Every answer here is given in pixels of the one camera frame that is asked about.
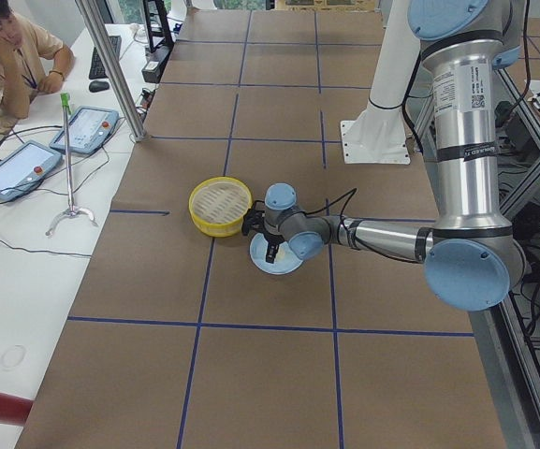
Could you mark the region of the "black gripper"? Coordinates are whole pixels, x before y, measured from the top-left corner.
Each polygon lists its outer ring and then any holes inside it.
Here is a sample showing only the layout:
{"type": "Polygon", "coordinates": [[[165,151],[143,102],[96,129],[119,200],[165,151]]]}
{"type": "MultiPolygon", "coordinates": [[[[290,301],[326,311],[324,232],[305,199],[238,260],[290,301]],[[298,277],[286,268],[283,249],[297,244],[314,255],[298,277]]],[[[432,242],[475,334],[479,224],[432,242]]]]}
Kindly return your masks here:
{"type": "Polygon", "coordinates": [[[280,234],[275,234],[266,229],[264,232],[264,238],[268,242],[267,250],[265,254],[266,262],[274,262],[276,255],[279,251],[279,245],[283,242],[283,237],[280,234]]]}

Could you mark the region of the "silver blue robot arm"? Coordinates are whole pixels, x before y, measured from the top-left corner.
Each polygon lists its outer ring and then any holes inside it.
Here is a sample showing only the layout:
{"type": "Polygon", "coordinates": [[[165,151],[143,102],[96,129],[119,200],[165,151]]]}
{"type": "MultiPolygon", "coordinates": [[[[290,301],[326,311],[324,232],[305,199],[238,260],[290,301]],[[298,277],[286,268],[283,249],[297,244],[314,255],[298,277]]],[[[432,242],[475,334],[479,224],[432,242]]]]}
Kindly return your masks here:
{"type": "Polygon", "coordinates": [[[518,59],[523,1],[414,1],[408,22],[432,76],[439,216],[409,227],[302,210],[295,190],[273,184],[250,245],[255,263],[282,274],[328,244],[420,263],[431,291],[465,311],[499,304],[526,268],[512,225],[500,212],[492,78],[518,59]]]}

